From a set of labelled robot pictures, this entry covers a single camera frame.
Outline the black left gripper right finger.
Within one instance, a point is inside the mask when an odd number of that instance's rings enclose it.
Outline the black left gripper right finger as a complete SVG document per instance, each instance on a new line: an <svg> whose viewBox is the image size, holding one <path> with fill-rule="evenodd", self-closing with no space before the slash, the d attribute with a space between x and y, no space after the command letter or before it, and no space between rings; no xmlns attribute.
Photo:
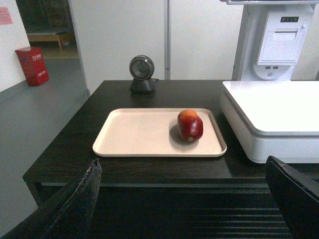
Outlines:
<svg viewBox="0 0 319 239"><path fill-rule="evenodd" d="M295 239L319 237L319 184L279 159L266 161L271 195Z"/></svg>

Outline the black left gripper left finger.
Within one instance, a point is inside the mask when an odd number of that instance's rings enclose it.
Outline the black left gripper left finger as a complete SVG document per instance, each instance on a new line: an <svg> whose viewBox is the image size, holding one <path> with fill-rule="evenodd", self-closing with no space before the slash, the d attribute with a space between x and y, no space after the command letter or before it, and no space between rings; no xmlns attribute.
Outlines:
<svg viewBox="0 0 319 239"><path fill-rule="evenodd" d="M102 176L98 159L2 236L3 239L84 239L97 203Z"/></svg>

